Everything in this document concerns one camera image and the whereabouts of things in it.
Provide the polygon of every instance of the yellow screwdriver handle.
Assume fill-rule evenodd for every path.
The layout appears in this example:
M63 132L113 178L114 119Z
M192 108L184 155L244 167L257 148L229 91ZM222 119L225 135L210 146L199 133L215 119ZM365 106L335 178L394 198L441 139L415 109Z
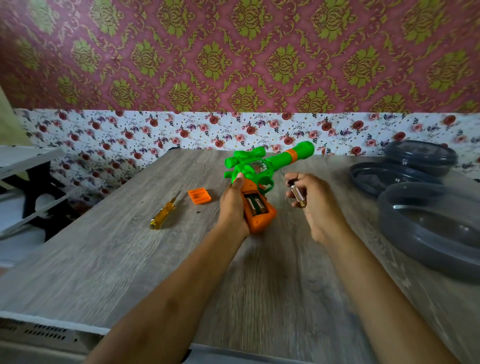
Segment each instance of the yellow screwdriver handle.
M158 214L150 221L150 228L154 230L158 230L162 227L165 219L167 218L168 214L175 208L172 202L167 202L167 204L160 210Z

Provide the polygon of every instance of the screwdriver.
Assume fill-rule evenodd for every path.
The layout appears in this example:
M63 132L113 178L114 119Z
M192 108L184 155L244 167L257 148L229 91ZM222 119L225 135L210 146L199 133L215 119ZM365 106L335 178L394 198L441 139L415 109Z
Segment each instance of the screwdriver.
M163 206L163 208L159 211L159 213L156 214L155 217L150 221L151 229L158 230L162 227L168 214L175 208L175 205L173 203L175 202L179 194L180 191L178 191L175 197L168 201L165 206Z

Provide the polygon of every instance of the green toy gun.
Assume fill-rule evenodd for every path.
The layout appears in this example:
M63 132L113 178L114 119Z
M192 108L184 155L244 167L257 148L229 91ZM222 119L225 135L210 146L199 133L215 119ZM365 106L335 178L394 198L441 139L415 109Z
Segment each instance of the green toy gun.
M274 187L274 172L298 159L311 157L314 151L312 143L301 142L292 149L266 159L262 159L266 154L262 146L250 152L237 150L233 152L233 157L225 159L225 167L234 169L233 172L225 172L225 178L231 178L233 183L240 172L245 176L241 192L245 219L252 234L263 231L276 216L275 208L264 196Z

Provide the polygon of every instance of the gray wood grain surface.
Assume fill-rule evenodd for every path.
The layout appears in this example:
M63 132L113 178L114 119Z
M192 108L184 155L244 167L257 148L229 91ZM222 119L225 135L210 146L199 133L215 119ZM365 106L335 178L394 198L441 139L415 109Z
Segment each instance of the gray wood grain surface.
M62 230L0 278L0 316L96 333L108 330L197 246L218 216L231 152L173 150ZM210 301L194 345L312 363L375 363L360 321L282 174L327 180L354 231L463 363L480 362L480 288L433 272L379 232L376 201L350 182L351 164L374 158L313 156L276 173L267 195L277 218L248 238ZM447 183L479 193L458 173ZM150 218L177 191L205 187L213 202L188 196L150 230Z

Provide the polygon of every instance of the floral wallpaper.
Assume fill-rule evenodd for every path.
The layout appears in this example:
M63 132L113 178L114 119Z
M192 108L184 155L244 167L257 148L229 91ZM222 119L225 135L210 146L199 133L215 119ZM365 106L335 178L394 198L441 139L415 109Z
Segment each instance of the floral wallpaper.
M381 156L393 140L446 144L457 169L480 178L480 114L239 113L16 109L34 145L60 146L52 175L89 203L108 196L170 148L282 152L310 140L317 154Z
M478 19L473 0L3 0L0 84L26 109L478 112Z

